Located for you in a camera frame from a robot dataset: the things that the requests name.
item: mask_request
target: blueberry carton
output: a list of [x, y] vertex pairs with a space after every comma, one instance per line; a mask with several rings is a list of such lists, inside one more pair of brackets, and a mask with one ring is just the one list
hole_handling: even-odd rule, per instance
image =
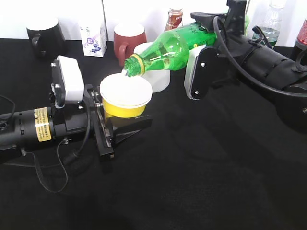
[[79, 21], [85, 56], [103, 57], [106, 51], [106, 25], [103, 20], [86, 18]]

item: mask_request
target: white backdrop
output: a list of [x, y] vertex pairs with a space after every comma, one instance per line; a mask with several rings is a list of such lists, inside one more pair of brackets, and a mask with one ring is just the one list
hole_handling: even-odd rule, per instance
[[[167, 10], [171, 0], [103, 0], [109, 40], [113, 41], [114, 27], [122, 21], [137, 21], [144, 25], [148, 41], [153, 41], [164, 30]], [[227, 0], [177, 0], [184, 8], [183, 23], [193, 20], [191, 12], [226, 11]], [[270, 0], [251, 0], [248, 15], [251, 28], [261, 19], [261, 13]], [[24, 21], [30, 11], [53, 12], [60, 21], [66, 39], [80, 40], [78, 20], [82, 15], [103, 17], [101, 0], [0, 0], [0, 38], [27, 38]], [[307, 0], [288, 0], [279, 46], [293, 46], [296, 36], [307, 16]]]

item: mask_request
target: white paper cup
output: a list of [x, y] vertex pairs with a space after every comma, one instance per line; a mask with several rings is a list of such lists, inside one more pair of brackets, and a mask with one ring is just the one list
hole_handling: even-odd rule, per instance
[[140, 116], [151, 100], [153, 89], [140, 76], [127, 77], [116, 73], [104, 78], [100, 84], [104, 110], [117, 117]]
[[[138, 45], [134, 49], [135, 54], [141, 54], [145, 49], [147, 49], [152, 42], [146, 42]], [[142, 77], [146, 79], [152, 86], [153, 92], [160, 92], [167, 88], [171, 81], [171, 71], [170, 70], [150, 70], [145, 72]]]

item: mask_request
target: black mug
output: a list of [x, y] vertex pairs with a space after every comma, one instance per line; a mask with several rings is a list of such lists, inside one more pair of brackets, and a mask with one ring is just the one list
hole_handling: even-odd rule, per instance
[[56, 18], [37, 18], [26, 25], [29, 41], [38, 58], [55, 59], [66, 53], [65, 38]]

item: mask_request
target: black tablecloth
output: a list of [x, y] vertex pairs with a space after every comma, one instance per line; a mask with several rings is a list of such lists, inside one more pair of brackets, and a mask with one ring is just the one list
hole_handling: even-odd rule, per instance
[[[68, 41], [85, 84], [121, 71], [107, 45], [105, 57], [85, 57], [80, 41]], [[50, 77], [50, 61], [37, 60], [27, 40], [0, 40], [0, 94], [17, 111], [49, 105]], [[243, 84], [193, 101], [183, 80], [184, 70], [171, 73], [146, 107], [152, 127], [118, 146], [113, 161], [100, 163], [90, 141], [87, 167], [70, 172], [60, 194], [44, 190], [33, 168], [0, 165], [0, 229], [306, 229], [306, 137]], [[56, 162], [55, 148], [36, 154], [42, 164]], [[60, 169], [44, 173], [62, 179]]]

